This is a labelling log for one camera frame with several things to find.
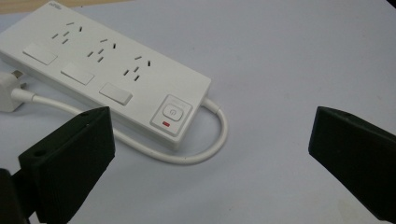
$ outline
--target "power strip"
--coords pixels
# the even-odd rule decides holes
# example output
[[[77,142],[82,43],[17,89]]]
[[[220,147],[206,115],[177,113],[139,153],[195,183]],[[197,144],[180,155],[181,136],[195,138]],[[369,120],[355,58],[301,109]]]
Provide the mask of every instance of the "power strip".
[[[0,34],[0,57],[174,149],[211,82],[54,1]]]

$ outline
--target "red indicator light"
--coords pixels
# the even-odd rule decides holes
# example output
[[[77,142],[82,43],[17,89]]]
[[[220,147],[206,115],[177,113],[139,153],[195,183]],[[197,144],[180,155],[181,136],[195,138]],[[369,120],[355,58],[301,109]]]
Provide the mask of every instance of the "red indicator light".
[[[169,127],[169,126],[171,126],[171,124],[170,124],[170,123],[168,123],[168,122],[166,122],[166,121],[164,121],[164,122],[163,122],[163,125],[165,125],[166,127]]]

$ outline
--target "white table surface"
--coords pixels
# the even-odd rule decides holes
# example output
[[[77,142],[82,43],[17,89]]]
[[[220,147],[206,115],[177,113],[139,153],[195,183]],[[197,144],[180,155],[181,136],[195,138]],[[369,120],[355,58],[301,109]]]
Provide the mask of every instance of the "white table surface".
[[[308,143],[319,105],[396,133],[396,9],[385,0],[144,0],[75,10],[212,78],[208,97],[230,133],[214,158],[187,167],[117,142],[70,223],[382,223],[308,155]],[[0,31],[25,15],[1,15]],[[13,68],[0,62],[0,70]],[[70,119],[40,105],[0,113],[0,167],[18,171],[18,155]],[[206,148],[218,132],[201,109],[178,154]]]

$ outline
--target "white cable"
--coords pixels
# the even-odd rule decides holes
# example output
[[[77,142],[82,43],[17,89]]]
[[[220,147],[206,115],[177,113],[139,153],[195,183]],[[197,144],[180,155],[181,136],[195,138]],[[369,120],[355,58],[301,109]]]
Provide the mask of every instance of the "white cable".
[[[73,115],[78,115],[82,113],[83,111],[71,106],[67,105],[55,100],[51,100],[46,97],[38,96],[33,92],[30,91],[25,91],[21,89],[15,89],[12,91],[11,96],[14,100],[24,102],[24,103],[36,103],[36,104],[42,104],[42,105],[49,105],[58,109],[61,109],[63,111],[66,111],[68,113],[71,113]],[[173,163],[173,164],[178,164],[178,165],[192,165],[196,164],[199,162],[206,161],[207,159],[211,158],[214,156],[221,147],[224,145],[226,138],[227,138],[227,133],[228,133],[228,122],[227,119],[224,116],[224,113],[219,109],[219,107],[212,102],[211,100],[205,98],[202,106],[216,114],[219,118],[220,124],[221,124],[221,132],[219,135],[218,140],[207,150],[198,153],[193,156],[188,156],[188,157],[179,157],[179,156],[172,156],[168,155],[165,153],[162,153],[160,151],[154,150],[150,147],[147,147],[131,137],[125,135],[124,133],[120,132],[117,129],[113,129],[113,134],[114,136],[119,139],[122,143],[126,144],[129,147],[134,148],[135,150],[153,158],[159,161],[165,161],[168,163]]]

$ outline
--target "plug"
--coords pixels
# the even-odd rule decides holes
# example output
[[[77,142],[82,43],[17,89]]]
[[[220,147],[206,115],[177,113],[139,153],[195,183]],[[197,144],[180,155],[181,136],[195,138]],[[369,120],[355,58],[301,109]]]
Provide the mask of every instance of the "plug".
[[[14,71],[12,74],[0,72],[0,111],[13,112],[22,104],[22,102],[14,100],[11,96],[14,90],[24,86],[18,80],[21,75],[20,71]]]

